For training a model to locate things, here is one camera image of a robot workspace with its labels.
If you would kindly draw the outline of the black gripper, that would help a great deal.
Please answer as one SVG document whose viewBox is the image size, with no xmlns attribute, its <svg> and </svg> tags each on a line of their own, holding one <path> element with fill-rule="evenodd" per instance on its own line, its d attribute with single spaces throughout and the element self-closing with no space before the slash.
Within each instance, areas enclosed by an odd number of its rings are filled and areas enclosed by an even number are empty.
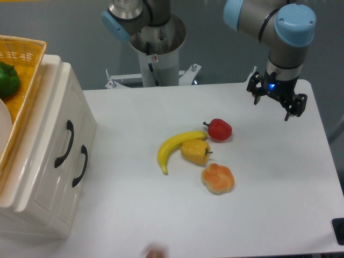
<svg viewBox="0 0 344 258">
<path fill-rule="evenodd" d="M 276 73 L 272 75 L 265 71 L 264 77 L 258 71 L 249 78 L 247 91 L 254 97 L 254 105 L 257 105 L 260 98 L 265 95 L 265 91 L 270 98 L 280 102 L 286 110 L 284 120 L 288 121 L 291 116 L 300 117 L 306 108 L 307 95 L 295 94 L 295 86 L 298 77 L 281 81 L 276 78 Z"/>
</svg>

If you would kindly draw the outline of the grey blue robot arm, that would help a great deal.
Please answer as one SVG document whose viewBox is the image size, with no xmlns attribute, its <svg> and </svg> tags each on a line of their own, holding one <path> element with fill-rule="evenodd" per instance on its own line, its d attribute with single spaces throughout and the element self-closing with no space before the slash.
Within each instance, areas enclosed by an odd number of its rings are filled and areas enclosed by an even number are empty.
<svg viewBox="0 0 344 258">
<path fill-rule="evenodd" d="M 295 1 L 227 1 L 227 26 L 269 48 L 265 72 L 254 71 L 247 84 L 254 101 L 268 96 L 286 116 L 302 115 L 307 96 L 295 93 L 316 28 L 316 15 Z M 111 1 L 102 21 L 118 40 L 136 50 L 143 85 L 179 85 L 179 51 L 186 39 L 184 23 L 171 12 L 169 1 Z"/>
</svg>

